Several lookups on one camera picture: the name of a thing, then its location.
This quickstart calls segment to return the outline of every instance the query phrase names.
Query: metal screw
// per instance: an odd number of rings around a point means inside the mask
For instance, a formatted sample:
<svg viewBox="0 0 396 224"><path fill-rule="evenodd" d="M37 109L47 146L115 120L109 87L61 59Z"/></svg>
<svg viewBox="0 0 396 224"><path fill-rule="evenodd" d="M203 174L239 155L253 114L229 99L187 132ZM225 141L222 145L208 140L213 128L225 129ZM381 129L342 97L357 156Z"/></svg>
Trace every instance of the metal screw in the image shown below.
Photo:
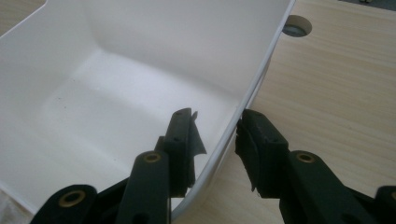
<svg viewBox="0 0 396 224"><path fill-rule="evenodd" d="M73 207L74 205L81 203L85 196L85 192L81 189L72 190L64 194L64 196L59 199L58 204L61 207Z"/></svg>

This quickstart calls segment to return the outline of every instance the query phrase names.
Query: wood grain surface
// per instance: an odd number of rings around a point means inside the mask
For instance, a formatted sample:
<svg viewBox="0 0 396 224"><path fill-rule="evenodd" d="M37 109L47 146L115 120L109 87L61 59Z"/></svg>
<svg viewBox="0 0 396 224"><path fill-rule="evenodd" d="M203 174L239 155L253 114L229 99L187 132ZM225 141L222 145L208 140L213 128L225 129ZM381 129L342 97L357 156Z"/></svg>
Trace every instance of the wood grain surface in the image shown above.
<svg viewBox="0 0 396 224"><path fill-rule="evenodd" d="M0 34L43 0L0 0ZM291 150L319 155L369 196L396 185L396 12L337 0L297 0L305 37L282 34L253 109ZM175 223L283 223L278 200L250 191L231 152L203 204Z"/></svg>

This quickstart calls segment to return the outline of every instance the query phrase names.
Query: white plastic container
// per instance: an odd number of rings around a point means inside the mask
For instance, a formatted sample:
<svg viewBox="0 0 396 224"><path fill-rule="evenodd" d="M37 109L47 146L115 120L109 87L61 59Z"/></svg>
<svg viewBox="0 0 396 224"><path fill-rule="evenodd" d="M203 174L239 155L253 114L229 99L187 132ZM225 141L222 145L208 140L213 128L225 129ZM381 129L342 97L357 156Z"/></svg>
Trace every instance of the white plastic container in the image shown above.
<svg viewBox="0 0 396 224"><path fill-rule="evenodd" d="M293 2L48 0L0 38L0 188L33 213L72 184L106 189L191 107L207 155L179 216L215 176Z"/></svg>

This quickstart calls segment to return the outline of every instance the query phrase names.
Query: brass screw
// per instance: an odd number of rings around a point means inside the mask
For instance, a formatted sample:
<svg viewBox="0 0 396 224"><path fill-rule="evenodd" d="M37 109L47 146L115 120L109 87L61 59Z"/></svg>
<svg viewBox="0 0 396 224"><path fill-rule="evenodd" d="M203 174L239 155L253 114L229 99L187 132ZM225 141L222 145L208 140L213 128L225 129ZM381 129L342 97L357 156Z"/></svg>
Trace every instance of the brass screw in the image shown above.
<svg viewBox="0 0 396 224"><path fill-rule="evenodd" d="M72 190L61 197L61 199L59 200L59 206L73 207L74 205L81 203L84 200L85 196L85 192L81 189Z"/></svg>
<svg viewBox="0 0 396 224"><path fill-rule="evenodd" d="M159 161L160 159L161 159L161 155L155 152L150 153L144 157L145 162L149 162L149 163Z"/></svg>
<svg viewBox="0 0 396 224"><path fill-rule="evenodd" d="M297 159L305 163L315 162L315 158L312 155L303 152L297 154Z"/></svg>

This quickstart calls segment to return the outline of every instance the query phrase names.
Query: wooden table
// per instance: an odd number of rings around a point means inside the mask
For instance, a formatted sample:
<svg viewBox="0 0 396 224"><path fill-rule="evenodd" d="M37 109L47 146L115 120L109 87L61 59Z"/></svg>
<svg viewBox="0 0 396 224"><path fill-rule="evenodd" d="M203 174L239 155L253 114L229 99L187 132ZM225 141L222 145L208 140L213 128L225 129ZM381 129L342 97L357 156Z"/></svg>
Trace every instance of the wooden table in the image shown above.
<svg viewBox="0 0 396 224"><path fill-rule="evenodd" d="M0 34L43 0L0 0ZM281 35L253 109L291 150L319 155L342 182L369 196L396 185L396 12L337 0L297 0L312 23ZM231 152L205 202L176 223L283 223L278 200L250 191Z"/></svg>

